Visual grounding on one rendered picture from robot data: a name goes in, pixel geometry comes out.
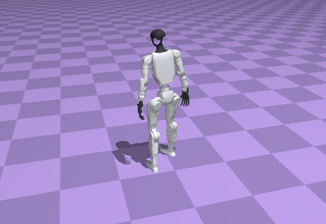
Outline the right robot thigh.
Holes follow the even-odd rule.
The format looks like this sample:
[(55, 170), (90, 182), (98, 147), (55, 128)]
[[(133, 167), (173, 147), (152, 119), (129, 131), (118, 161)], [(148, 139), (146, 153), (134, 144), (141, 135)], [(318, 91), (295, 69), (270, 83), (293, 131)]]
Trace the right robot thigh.
[(165, 115), (166, 115), (166, 122), (167, 122), (167, 129), (171, 131), (175, 131), (177, 129), (176, 123), (173, 121), (177, 104), (181, 101), (181, 98), (177, 93), (174, 93), (174, 101), (166, 104), (165, 106)]

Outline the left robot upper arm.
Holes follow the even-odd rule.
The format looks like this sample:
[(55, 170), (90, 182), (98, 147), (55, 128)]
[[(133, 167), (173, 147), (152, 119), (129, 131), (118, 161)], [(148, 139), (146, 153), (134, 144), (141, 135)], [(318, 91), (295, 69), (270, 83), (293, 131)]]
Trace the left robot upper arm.
[(149, 83), (149, 64), (152, 62), (152, 55), (146, 55), (142, 57), (141, 63), (142, 63), (142, 77), (144, 80), (144, 85), (147, 85)]

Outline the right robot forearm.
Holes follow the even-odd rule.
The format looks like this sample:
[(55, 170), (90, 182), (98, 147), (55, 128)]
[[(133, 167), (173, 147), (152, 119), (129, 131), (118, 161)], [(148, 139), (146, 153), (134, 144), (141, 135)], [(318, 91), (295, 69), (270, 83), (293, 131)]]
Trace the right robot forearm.
[(180, 77), (181, 80), (181, 86), (182, 86), (182, 91), (183, 92), (187, 92), (187, 88), (188, 88), (188, 82), (187, 82), (187, 76), (186, 73), (184, 73), (183, 75), (181, 75)]

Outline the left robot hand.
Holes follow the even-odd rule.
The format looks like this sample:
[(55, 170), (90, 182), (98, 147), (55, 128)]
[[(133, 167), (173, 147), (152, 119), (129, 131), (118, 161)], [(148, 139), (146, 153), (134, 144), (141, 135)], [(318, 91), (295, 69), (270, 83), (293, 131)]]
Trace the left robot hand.
[(140, 117), (140, 119), (144, 120), (144, 118), (143, 118), (144, 116), (141, 115), (141, 113), (142, 113), (141, 108), (143, 106), (143, 102), (139, 101), (139, 104), (137, 104), (137, 106), (138, 106), (139, 117)]

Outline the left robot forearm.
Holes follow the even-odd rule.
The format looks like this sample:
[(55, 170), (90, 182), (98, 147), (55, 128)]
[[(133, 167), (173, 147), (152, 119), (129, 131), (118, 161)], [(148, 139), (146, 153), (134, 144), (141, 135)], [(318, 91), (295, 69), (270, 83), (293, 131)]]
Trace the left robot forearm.
[(144, 80), (143, 80), (143, 78), (140, 78), (139, 79), (138, 104), (139, 104), (139, 101), (142, 101), (143, 104), (144, 104), (144, 98), (145, 98), (146, 90), (147, 90), (147, 87), (144, 86)]

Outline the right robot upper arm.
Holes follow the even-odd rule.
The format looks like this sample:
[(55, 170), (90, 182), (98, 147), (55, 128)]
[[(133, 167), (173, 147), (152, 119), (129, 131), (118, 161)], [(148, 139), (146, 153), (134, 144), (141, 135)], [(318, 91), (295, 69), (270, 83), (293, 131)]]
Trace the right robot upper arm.
[(177, 67), (176, 74), (178, 76), (181, 76), (185, 73), (184, 68), (183, 68), (182, 59), (181, 59), (181, 53), (180, 53), (180, 51), (178, 51), (176, 49), (172, 49), (172, 52), (174, 54), (174, 62)]

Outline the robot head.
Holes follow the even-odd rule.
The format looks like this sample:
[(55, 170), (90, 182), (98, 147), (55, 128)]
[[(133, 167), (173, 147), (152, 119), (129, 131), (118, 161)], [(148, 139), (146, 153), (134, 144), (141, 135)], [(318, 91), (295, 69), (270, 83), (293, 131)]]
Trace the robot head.
[[(157, 53), (157, 52), (161, 53), (161, 52), (166, 52), (166, 51), (167, 51), (167, 49), (165, 49), (165, 48), (163, 47), (163, 44), (162, 44), (162, 39), (163, 39), (163, 37), (165, 37), (165, 36), (166, 36), (166, 35), (165, 35), (164, 31), (161, 30), (161, 29), (156, 29), (156, 30), (153, 30), (153, 31), (151, 32), (150, 37), (151, 37), (151, 40), (152, 40), (153, 45), (156, 46), (156, 49), (157, 49), (157, 50), (156, 50), (156, 53)], [(156, 38), (157, 40), (160, 40), (160, 43), (159, 43), (158, 45), (156, 45), (156, 44), (154, 43), (154, 41), (153, 41), (154, 38)]]

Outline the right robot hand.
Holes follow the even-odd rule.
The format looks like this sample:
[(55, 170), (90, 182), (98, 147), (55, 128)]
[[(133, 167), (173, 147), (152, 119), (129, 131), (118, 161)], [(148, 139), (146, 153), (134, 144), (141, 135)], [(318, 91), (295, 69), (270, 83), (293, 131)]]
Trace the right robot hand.
[[(183, 104), (183, 101), (184, 101), (184, 104), (183, 104), (183, 106), (185, 105), (189, 105), (189, 95), (188, 95), (188, 88), (187, 88), (187, 92), (182, 92), (182, 95), (181, 95), (181, 97), (180, 98), (182, 98), (182, 103), (181, 103), (181, 105)], [(185, 104), (185, 100), (186, 100), (186, 104)], [(188, 100), (188, 104), (187, 104), (187, 100)]]

